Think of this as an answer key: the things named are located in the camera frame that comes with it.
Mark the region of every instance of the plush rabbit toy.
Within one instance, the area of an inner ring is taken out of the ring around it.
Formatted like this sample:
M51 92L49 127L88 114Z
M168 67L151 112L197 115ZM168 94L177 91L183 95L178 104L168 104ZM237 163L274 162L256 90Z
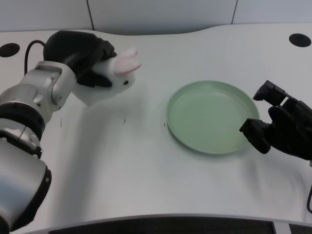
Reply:
M97 62L92 68L93 72L108 78L112 86L106 88L76 84L74 95L90 106L128 89L135 81L133 71L141 66L141 63L135 59L136 55L137 50L131 48L114 58Z

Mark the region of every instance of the white table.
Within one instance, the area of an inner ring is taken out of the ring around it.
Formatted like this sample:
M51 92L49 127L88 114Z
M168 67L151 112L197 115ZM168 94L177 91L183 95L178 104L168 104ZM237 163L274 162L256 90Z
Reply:
M0 33L0 45L20 52L0 58L0 91L23 77L28 43L55 31ZM268 79L312 106L312 24L227 25L182 35L117 36L93 32L117 52L136 46L143 66L134 86L85 107L70 95L53 114L42 138L42 160L52 171L50 191L35 220L15 233L138 215L199 215L282 221L312 226L306 201L309 162L275 149L252 147L226 156L204 155L180 145L165 126L165 108L181 86L214 79L251 97ZM41 45L29 69L42 59ZM269 104L256 103L270 122Z

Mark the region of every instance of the pink inner ear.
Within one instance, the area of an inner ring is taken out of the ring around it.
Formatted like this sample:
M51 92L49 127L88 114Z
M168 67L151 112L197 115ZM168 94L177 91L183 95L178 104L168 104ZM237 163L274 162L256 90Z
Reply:
M114 65L114 72L118 75L125 75L135 71L141 63L135 59L117 58Z
M120 58L128 58L129 59L129 58L132 58L132 57L134 57L136 55L137 55L137 49L133 47L133 48L130 48L130 49L122 52L120 55L118 55L118 57L120 57Z

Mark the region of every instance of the black glove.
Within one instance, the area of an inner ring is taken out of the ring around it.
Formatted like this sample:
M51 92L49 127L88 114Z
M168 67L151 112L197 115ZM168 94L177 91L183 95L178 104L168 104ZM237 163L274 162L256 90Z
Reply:
M58 31L47 41L44 60L64 63L76 75L77 83L90 87L111 87L109 79L95 74L91 68L100 60L115 57L114 47L110 42L97 38L92 33Z
M286 97L288 100L281 106ZM268 80L253 99L272 105L269 108L272 123L247 119L239 130L248 141L263 154L273 146L286 154L312 160L312 109Z

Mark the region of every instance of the light green plastic plate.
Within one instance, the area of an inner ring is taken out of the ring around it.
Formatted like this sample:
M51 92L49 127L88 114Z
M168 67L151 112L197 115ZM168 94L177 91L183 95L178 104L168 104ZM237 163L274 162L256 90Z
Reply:
M239 131L259 112L240 89L218 81L200 81L179 89L167 107L167 123L186 146L209 154L227 154L249 143Z

